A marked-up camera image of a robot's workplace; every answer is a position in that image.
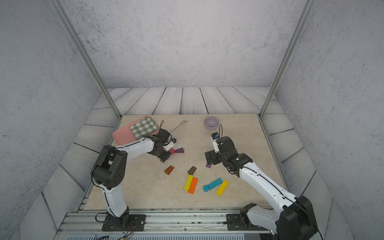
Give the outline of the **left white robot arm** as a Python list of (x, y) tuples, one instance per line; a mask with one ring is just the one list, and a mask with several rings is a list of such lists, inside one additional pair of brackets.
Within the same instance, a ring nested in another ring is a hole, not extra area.
[(143, 154), (150, 154), (165, 162), (171, 156), (171, 148), (177, 140), (170, 137), (164, 144), (157, 136), (149, 136), (122, 146), (105, 145), (91, 170), (91, 180), (102, 189), (108, 205), (107, 212), (121, 218), (129, 213), (121, 183), (125, 177), (127, 162)]

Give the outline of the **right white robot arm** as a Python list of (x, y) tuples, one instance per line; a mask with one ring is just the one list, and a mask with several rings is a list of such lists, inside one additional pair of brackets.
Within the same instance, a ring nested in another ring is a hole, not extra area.
[(319, 233), (311, 201), (297, 197), (268, 177), (246, 154), (239, 154), (231, 138), (211, 135), (213, 150), (205, 153), (208, 163), (219, 163), (227, 171), (250, 184), (271, 205), (271, 209), (250, 203), (240, 210), (235, 221), (241, 229), (257, 227), (277, 234), (281, 240), (309, 240)]

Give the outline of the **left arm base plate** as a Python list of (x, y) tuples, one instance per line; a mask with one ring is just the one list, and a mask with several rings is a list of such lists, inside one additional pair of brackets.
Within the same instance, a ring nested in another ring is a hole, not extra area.
[(146, 215), (125, 214), (120, 218), (107, 213), (102, 232), (143, 232)]

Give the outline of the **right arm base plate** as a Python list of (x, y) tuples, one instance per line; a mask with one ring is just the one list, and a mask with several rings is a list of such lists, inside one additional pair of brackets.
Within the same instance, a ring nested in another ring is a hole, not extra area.
[(266, 231), (267, 229), (252, 225), (242, 214), (227, 214), (223, 222), (228, 231)]

